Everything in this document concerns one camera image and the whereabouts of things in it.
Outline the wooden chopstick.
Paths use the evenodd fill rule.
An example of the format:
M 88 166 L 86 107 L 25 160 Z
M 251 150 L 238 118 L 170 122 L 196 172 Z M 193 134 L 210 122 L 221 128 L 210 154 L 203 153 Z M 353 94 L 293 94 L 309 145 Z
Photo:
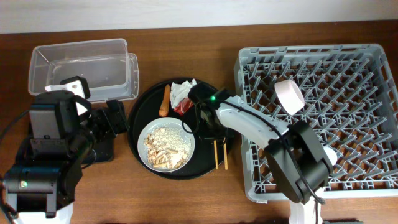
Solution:
M 228 151 L 226 147 L 226 142 L 223 144 L 223 154 L 224 154 L 224 169 L 228 170 Z
M 213 140 L 213 149 L 214 149 L 214 157 L 215 157 L 215 168 L 218 170 L 218 148 L 217 148 L 217 140 Z

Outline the pink bowl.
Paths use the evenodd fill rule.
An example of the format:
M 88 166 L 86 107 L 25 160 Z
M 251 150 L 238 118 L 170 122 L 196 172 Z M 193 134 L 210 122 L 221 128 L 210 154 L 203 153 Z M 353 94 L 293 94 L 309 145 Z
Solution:
M 274 89 L 281 106 L 289 115 L 296 114 L 305 106 L 302 92 L 293 80 L 277 82 Z

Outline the light blue cup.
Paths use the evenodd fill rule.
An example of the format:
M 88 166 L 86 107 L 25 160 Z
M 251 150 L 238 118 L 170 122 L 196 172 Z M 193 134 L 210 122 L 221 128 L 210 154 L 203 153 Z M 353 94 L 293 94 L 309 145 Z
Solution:
M 323 149 L 326 152 L 331 164 L 334 166 L 338 160 L 336 152 L 330 147 L 324 147 Z

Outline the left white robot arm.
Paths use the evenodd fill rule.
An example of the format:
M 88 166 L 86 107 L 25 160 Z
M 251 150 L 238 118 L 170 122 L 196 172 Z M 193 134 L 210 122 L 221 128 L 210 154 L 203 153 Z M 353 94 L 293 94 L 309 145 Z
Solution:
M 67 90 L 35 97 L 26 114 L 32 135 L 1 178 L 1 210 L 9 223 L 70 223 L 83 161 L 95 145 L 128 129 L 124 105 L 91 103 Z

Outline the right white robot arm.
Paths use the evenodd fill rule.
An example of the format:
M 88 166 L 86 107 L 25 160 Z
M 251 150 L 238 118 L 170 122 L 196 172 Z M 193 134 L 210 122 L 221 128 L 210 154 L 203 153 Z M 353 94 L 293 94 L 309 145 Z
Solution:
M 304 121 L 289 124 L 255 110 L 228 90 L 205 83 L 191 88 L 188 98 L 215 135 L 233 129 L 263 151 L 277 188 L 289 200 L 289 223 L 323 223 L 322 194 L 337 162 L 336 152 L 320 143 Z

